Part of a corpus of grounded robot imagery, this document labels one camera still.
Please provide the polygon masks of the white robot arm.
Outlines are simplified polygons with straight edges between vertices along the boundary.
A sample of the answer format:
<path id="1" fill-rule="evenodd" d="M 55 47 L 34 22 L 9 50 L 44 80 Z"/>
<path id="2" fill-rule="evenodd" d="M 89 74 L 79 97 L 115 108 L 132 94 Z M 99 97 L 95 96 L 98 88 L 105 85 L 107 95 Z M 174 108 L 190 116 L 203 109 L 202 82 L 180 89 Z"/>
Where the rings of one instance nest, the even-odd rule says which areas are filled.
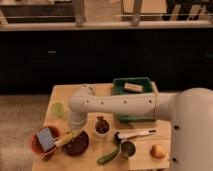
<path id="1" fill-rule="evenodd" d="M 97 96 L 88 84 L 79 87 L 68 103 L 69 124 L 79 130 L 89 113 L 152 116 L 171 123 L 170 171 L 213 171 L 213 90 L 191 88 Z"/>

